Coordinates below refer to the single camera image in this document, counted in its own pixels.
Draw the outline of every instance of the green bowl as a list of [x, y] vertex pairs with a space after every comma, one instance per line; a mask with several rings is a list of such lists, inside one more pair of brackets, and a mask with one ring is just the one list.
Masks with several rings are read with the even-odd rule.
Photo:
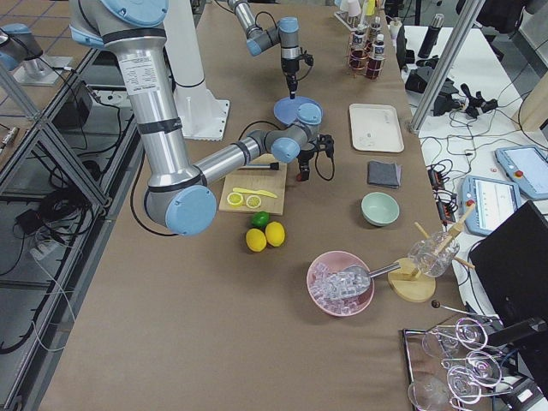
[[369, 223], [384, 227], [397, 220], [400, 207], [388, 194], [369, 193], [361, 201], [361, 214]]

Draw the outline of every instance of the white tray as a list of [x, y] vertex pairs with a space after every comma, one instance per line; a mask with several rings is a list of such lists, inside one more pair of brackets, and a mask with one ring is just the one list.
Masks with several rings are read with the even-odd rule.
[[351, 104], [352, 146], [362, 152], [402, 152], [403, 138], [391, 105]]

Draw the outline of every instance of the black bag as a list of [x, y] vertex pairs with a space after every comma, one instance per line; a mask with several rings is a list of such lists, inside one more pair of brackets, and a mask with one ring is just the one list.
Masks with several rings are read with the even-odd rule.
[[[456, 12], [461, 13], [466, 0], [459, 0]], [[499, 33], [512, 33], [521, 24], [521, 14], [529, 0], [485, 0], [479, 12], [478, 23], [495, 27]]]

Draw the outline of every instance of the tablet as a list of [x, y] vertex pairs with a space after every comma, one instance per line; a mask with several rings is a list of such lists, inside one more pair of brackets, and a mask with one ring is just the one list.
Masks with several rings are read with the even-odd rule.
[[498, 148], [495, 157], [528, 198], [548, 199], [548, 162], [537, 146]]
[[489, 235], [521, 205], [520, 189], [514, 182], [466, 176], [461, 186], [461, 204], [472, 200], [476, 208], [466, 219], [468, 231]]

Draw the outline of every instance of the blue joint cap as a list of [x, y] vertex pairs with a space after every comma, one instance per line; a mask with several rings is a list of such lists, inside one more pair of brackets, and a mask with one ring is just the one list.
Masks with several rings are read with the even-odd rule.
[[295, 140], [289, 137], [282, 137], [277, 139], [272, 144], [271, 153], [277, 161], [282, 163], [290, 163], [296, 159], [301, 152], [301, 148]]
[[301, 104], [297, 109], [297, 119], [305, 124], [317, 126], [322, 122], [322, 110], [316, 104]]
[[31, 29], [22, 23], [6, 24], [5, 26], [2, 26], [2, 30], [4, 30], [7, 34], [30, 34], [31, 33]]
[[217, 212], [217, 200], [204, 186], [184, 188], [168, 205], [165, 224], [180, 235], [197, 235], [210, 226]]
[[253, 39], [247, 39], [247, 49], [249, 50], [249, 53], [255, 57], [258, 56], [263, 51], [260, 48], [260, 45]]
[[92, 47], [93, 49], [104, 50], [103, 39], [95, 34], [89, 32], [84, 32], [83, 30], [78, 30], [70, 26], [70, 32], [72, 35], [72, 40], [80, 45], [86, 45], [87, 47]]
[[11, 71], [15, 69], [19, 63], [12, 56], [4, 54], [0, 51], [0, 63], [6, 68], [6, 70]]
[[299, 21], [296, 17], [282, 17], [278, 23], [278, 28], [284, 33], [295, 33], [299, 31]]
[[168, 13], [168, 0], [101, 0], [117, 18], [137, 27], [155, 27]]

